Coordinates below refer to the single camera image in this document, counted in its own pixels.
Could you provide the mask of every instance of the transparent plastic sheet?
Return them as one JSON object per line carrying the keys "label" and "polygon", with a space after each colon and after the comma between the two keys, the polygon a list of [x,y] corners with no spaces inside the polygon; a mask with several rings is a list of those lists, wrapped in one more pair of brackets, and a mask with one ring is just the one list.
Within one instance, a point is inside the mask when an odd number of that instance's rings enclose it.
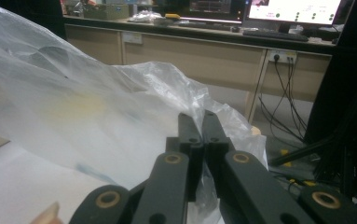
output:
{"label": "transparent plastic sheet", "polygon": [[[0,8],[0,136],[34,154],[131,189],[149,177],[166,137],[177,136],[178,114],[201,127],[204,109],[237,150],[266,165],[266,138],[173,65],[105,65]],[[203,173],[196,222],[216,223],[213,180]]]}

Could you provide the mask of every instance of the desk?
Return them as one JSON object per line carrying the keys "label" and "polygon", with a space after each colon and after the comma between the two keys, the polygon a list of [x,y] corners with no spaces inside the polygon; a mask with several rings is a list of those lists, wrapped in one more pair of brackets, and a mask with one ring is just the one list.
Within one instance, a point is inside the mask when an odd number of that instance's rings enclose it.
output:
{"label": "desk", "polygon": [[[334,47],[328,43],[266,40],[243,37],[241,33],[156,27],[125,20],[64,19],[68,42],[103,63],[172,63],[196,81],[248,91],[243,111],[249,121],[260,92],[282,95],[274,64],[269,61],[272,50],[296,53],[293,95],[297,100],[313,102]],[[132,43],[125,35],[141,40]],[[286,83],[287,64],[281,64],[280,69]]]}

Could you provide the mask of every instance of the keyboard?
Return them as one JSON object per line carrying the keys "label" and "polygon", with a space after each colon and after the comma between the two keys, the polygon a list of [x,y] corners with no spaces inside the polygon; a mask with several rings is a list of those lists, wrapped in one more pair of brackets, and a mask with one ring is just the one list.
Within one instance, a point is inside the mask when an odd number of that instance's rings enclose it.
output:
{"label": "keyboard", "polygon": [[180,23],[179,27],[197,28],[197,29],[207,29],[207,30],[220,30],[220,31],[230,31],[231,26],[217,25],[217,24],[206,24],[206,23]]}
{"label": "keyboard", "polygon": [[283,39],[283,40],[293,40],[308,42],[309,39],[304,35],[295,35],[295,34],[284,34],[278,32],[270,31],[253,31],[253,30],[244,30],[242,32],[244,36],[255,36],[255,37],[264,37],[264,38],[273,38],[273,39]]}

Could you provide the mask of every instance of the computer monitor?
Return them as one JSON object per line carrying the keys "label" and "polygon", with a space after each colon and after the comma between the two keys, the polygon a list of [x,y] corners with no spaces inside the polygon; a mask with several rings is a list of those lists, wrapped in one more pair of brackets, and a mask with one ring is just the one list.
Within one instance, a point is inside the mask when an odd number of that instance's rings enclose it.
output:
{"label": "computer monitor", "polygon": [[292,24],[330,26],[341,0],[250,0],[245,20],[276,21],[279,32],[288,33]]}
{"label": "computer monitor", "polygon": [[243,21],[244,0],[177,0],[173,4],[172,12],[182,20],[237,25]]}

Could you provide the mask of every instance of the electrical outlet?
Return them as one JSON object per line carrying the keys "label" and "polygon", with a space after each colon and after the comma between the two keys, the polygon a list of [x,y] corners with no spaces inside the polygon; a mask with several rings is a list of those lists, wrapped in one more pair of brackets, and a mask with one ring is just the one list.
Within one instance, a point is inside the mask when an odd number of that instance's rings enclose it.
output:
{"label": "electrical outlet", "polygon": [[270,58],[268,60],[270,62],[274,62],[275,61],[274,56],[277,55],[277,54],[280,56],[280,59],[278,60],[278,63],[292,62],[292,60],[288,61],[289,58],[293,59],[293,63],[294,64],[296,63],[296,57],[297,57],[296,52],[294,52],[294,51],[285,51],[285,50],[275,50],[275,49],[272,50],[271,53],[270,53]]}

